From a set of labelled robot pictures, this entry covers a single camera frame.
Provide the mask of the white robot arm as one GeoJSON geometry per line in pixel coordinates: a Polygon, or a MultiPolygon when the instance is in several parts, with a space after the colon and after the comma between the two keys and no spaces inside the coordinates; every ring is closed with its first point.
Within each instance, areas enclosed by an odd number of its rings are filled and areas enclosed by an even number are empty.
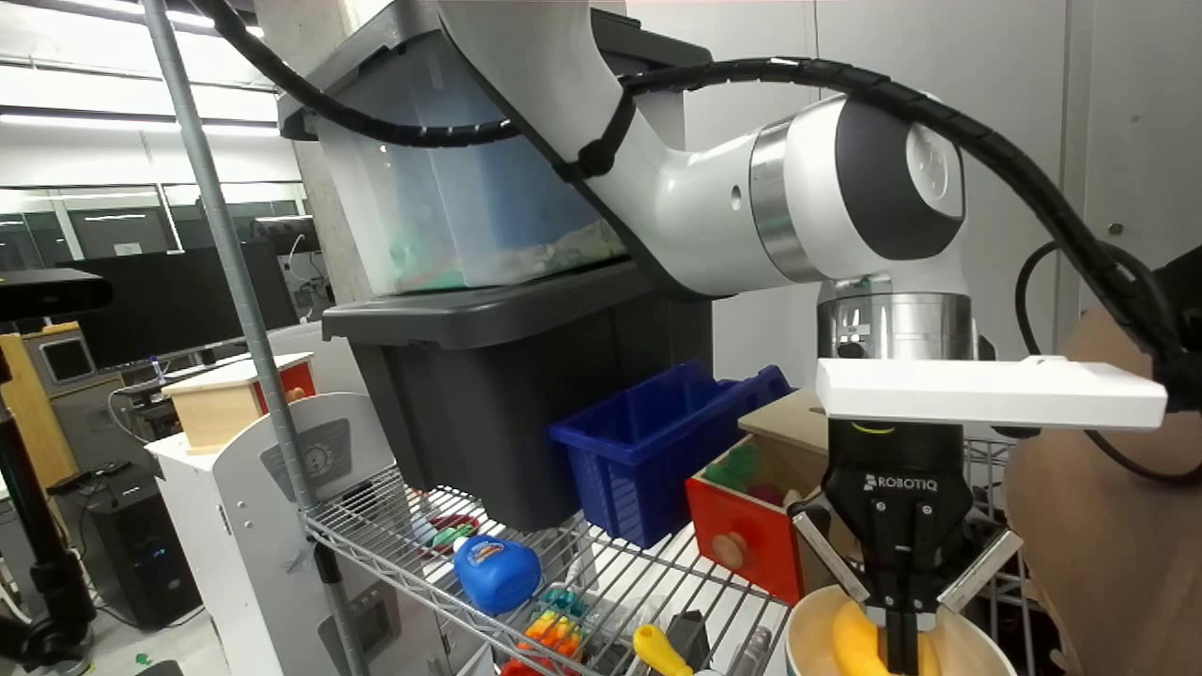
{"type": "Polygon", "coordinates": [[[697,296],[814,283],[820,369],[893,384],[973,358],[962,286],[967,145],[939,106],[874,72],[812,61],[814,110],[705,151],[669,141],[593,36],[589,0],[427,0],[469,77],[499,106],[472,127],[351,110],[263,52],[306,110],[400,145],[525,136],[635,253],[697,296]]]}

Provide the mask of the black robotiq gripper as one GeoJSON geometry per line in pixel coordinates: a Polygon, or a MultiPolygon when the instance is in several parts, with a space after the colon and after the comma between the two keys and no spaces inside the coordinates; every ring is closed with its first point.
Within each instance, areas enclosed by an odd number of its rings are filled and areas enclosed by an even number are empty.
{"type": "Polygon", "coordinates": [[[1022,535],[1005,530],[947,583],[973,505],[958,425],[830,419],[828,433],[824,490],[859,543],[864,583],[805,505],[793,514],[793,530],[849,599],[933,609],[939,596],[943,609],[962,611],[1022,551],[1022,535]]]}

